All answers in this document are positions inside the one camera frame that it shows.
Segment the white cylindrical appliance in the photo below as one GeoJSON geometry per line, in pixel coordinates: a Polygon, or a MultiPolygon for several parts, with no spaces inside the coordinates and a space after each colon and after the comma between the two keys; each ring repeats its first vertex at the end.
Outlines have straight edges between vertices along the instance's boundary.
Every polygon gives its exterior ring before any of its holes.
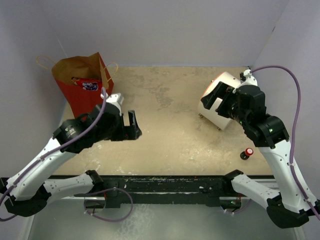
{"type": "MultiPolygon", "coordinates": [[[[241,83],[239,79],[237,79],[236,77],[234,77],[233,75],[225,71],[211,81],[211,83],[209,84],[209,86],[206,88],[203,95],[201,96],[201,98],[211,93],[214,90],[214,88],[218,85],[219,82],[223,82],[233,88],[237,87],[241,83]]],[[[230,118],[225,118],[218,115],[218,113],[215,111],[219,107],[221,102],[222,102],[222,99],[218,97],[213,103],[211,109],[205,109],[203,106],[203,103],[200,101],[197,106],[197,112],[199,117],[206,118],[207,120],[212,122],[214,125],[216,125],[220,131],[223,131],[224,129],[227,128],[227,126],[230,124],[232,120],[230,118]]]]}

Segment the red cookie snack packet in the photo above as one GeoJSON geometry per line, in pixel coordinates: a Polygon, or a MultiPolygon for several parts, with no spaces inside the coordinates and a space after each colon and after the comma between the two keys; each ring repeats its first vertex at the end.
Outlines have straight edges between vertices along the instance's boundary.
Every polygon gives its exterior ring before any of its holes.
{"type": "Polygon", "coordinates": [[[71,81],[75,86],[86,91],[97,91],[103,86],[100,78],[72,77],[71,81]]]}

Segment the red paper bag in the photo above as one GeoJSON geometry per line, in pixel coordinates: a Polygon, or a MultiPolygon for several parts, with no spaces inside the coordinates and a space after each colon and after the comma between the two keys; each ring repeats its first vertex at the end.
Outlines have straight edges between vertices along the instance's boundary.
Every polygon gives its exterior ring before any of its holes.
{"type": "Polygon", "coordinates": [[[112,94],[114,75],[109,73],[109,65],[104,63],[99,52],[90,56],[64,58],[58,62],[44,56],[53,63],[52,68],[41,64],[41,57],[36,57],[36,63],[44,69],[51,70],[75,118],[91,112],[97,104],[102,103],[101,88],[105,88],[107,95],[112,94]]]}

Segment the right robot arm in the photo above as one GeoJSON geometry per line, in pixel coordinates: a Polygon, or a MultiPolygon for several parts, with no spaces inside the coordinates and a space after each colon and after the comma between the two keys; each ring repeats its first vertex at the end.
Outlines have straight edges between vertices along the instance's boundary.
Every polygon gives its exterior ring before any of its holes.
{"type": "Polygon", "coordinates": [[[282,120],[266,113],[265,93],[256,85],[234,88],[224,82],[201,98],[211,110],[216,99],[219,116],[238,122],[244,134],[264,156],[279,190],[272,190],[239,170],[225,175],[222,190],[228,196],[243,194],[266,209],[281,229],[296,228],[320,212],[320,201],[310,191],[295,159],[290,158],[292,141],[282,120]]]}

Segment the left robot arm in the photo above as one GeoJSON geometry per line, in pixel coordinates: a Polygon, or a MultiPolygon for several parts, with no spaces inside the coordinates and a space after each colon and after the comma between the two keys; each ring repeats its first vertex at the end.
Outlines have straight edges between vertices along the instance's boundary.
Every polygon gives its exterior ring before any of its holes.
{"type": "Polygon", "coordinates": [[[110,103],[96,105],[92,112],[65,120],[43,150],[16,175],[0,179],[0,202],[12,217],[30,217],[48,204],[74,195],[98,196],[104,181],[95,170],[60,180],[49,179],[65,162],[95,143],[136,140],[142,135],[134,110],[124,124],[120,109],[110,103]]]}

